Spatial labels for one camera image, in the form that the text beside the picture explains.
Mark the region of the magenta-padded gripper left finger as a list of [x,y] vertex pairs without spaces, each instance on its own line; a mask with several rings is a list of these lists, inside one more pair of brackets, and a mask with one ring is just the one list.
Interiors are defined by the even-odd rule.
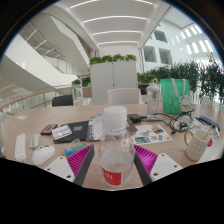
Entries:
[[45,171],[82,186],[94,154],[94,145],[91,144],[68,157],[57,157]]

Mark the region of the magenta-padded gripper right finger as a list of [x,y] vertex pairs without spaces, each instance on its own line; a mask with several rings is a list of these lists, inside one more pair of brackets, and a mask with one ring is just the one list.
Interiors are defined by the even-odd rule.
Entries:
[[141,146],[135,145],[135,166],[143,185],[159,180],[182,167],[167,154],[155,154]]

